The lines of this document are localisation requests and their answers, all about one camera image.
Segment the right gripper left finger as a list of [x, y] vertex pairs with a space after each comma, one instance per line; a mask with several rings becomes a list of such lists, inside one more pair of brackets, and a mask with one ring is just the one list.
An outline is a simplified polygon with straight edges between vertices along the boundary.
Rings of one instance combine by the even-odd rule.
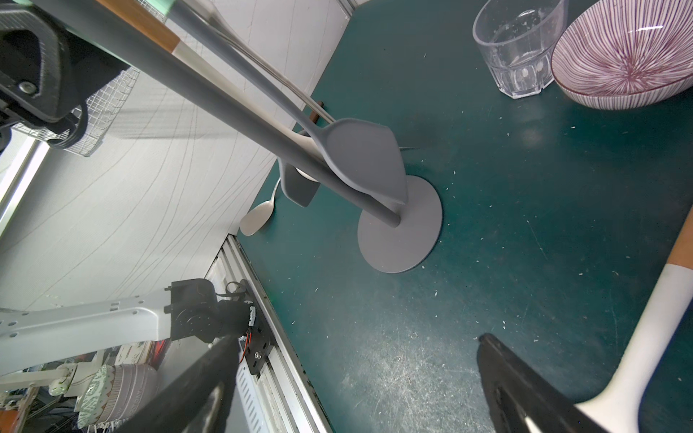
[[231, 413], [239, 367], [237, 337], [224, 337], [144, 408], [122, 424], [118, 432], [182, 432], [189, 427], [213, 394], [217, 415], [207, 432], [224, 432]]

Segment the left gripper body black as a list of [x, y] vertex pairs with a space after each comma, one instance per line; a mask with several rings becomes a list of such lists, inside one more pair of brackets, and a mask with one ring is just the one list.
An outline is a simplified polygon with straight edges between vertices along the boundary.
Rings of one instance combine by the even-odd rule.
[[96, 122], [88, 99], [129, 69], [39, 8], [2, 5], [1, 147], [16, 124], [48, 130], [53, 148], [76, 146]]

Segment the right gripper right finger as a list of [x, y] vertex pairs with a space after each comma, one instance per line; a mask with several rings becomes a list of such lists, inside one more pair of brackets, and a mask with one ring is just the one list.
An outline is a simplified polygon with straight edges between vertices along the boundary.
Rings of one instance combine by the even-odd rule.
[[496, 336], [478, 338], [476, 359], [497, 432], [602, 432]]

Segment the white spatula light wood handle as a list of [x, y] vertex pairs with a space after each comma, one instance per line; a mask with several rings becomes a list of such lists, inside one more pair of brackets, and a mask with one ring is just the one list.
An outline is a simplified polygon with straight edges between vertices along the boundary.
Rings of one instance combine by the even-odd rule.
[[637, 432], [642, 397], [692, 300], [688, 214], [619, 366], [602, 393], [577, 407], [608, 432]]

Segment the grey turner mint handle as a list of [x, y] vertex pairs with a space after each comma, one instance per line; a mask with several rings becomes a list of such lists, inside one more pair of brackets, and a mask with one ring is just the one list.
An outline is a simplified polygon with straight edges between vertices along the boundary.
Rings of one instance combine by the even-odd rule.
[[308, 207], [319, 189], [319, 182], [307, 179], [283, 160], [279, 160], [279, 169], [285, 196], [300, 207]]

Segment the grey utensil mint handle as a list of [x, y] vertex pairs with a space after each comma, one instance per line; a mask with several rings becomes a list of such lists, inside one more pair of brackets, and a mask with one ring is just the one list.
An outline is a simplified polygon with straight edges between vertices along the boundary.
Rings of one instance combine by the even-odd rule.
[[404, 161], [395, 135], [388, 127], [351, 118], [325, 127], [316, 126], [261, 70], [285, 84], [287, 80], [282, 74], [241, 40], [209, 1], [153, 1], [152, 5], [300, 124], [316, 143], [321, 159], [348, 186], [397, 204], [408, 201]]

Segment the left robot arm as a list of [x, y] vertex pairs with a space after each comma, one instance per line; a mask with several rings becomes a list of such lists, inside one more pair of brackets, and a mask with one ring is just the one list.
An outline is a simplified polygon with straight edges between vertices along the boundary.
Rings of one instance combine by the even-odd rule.
[[50, 149], [1, 236], [1, 372], [171, 334], [270, 155], [141, 73], [97, 151]]

